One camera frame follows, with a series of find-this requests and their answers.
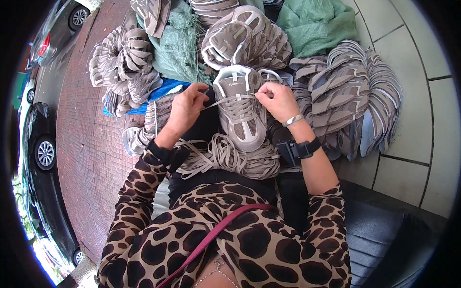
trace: car tail light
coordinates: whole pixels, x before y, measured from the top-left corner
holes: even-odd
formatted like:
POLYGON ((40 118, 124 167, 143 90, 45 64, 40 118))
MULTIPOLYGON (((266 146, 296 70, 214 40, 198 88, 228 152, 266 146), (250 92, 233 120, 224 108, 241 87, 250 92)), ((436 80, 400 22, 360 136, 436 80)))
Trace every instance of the car tail light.
POLYGON ((45 41, 41 45, 40 52, 38 53, 38 56, 42 56, 45 53, 45 51, 47 50, 48 46, 50 46, 50 35, 51 35, 51 33, 48 33, 47 38, 45 39, 45 41))

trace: red shoulder strap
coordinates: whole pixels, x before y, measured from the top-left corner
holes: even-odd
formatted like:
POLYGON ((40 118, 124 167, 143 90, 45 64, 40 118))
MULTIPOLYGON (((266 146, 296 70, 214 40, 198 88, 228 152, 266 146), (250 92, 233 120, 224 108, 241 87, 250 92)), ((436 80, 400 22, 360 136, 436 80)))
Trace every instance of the red shoulder strap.
POLYGON ((272 205, 268 204, 249 204, 242 206, 238 209, 236 209, 234 212, 229 214, 226 218, 224 218, 221 222, 218 223, 211 231, 208 233, 205 238, 200 242, 200 244, 192 251, 192 253, 187 257, 186 261, 179 267, 178 270, 174 271, 173 274, 169 275, 157 288, 166 288, 170 284, 170 282, 178 276, 179 273, 182 272, 182 270, 189 265, 189 263, 192 262, 207 246, 210 244, 213 239, 218 236, 218 234, 224 230, 224 228, 232 222, 237 216, 240 214, 250 210, 250 209, 261 209, 261 210, 270 210, 274 209, 275 207, 272 205))

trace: black car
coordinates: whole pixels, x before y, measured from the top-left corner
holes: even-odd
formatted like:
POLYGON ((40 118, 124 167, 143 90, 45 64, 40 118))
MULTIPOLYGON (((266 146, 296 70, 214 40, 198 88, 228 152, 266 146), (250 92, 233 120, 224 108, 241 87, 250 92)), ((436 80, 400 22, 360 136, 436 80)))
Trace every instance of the black car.
POLYGON ((23 156, 22 186, 29 220, 35 236, 39 240, 47 238, 57 248, 61 258, 54 259, 57 264, 67 267, 69 264, 78 265, 83 253, 70 225, 59 186, 54 129, 48 105, 35 103, 27 113, 20 153, 23 156))

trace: woman's left hand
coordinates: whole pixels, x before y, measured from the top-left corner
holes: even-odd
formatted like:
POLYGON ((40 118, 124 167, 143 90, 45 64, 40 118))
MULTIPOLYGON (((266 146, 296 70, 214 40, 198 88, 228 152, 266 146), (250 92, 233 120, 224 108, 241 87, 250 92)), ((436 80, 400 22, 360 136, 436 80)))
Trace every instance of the woman's left hand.
POLYGON ((203 102, 210 100, 199 90, 208 87, 204 83, 192 83, 184 92, 174 97, 170 118, 155 138, 155 143, 159 147, 172 149, 179 138, 194 125, 200 111, 205 108, 203 102))

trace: black watch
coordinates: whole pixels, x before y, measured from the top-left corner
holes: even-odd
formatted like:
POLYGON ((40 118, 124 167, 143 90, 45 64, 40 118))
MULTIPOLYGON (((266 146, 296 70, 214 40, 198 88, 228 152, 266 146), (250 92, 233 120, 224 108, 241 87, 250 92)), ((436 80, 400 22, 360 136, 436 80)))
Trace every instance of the black watch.
POLYGON ((278 152, 282 155, 290 167, 296 167, 296 159, 312 157, 315 151, 321 147, 317 137, 312 142, 296 143, 293 140, 277 143, 278 152))
POLYGON ((169 165, 170 168, 168 169, 168 172, 170 173, 176 172, 176 170, 190 155, 190 151, 182 147, 179 149, 173 148, 173 150, 160 148, 153 139, 149 142, 146 150, 149 150, 155 157, 157 157, 163 165, 169 165))

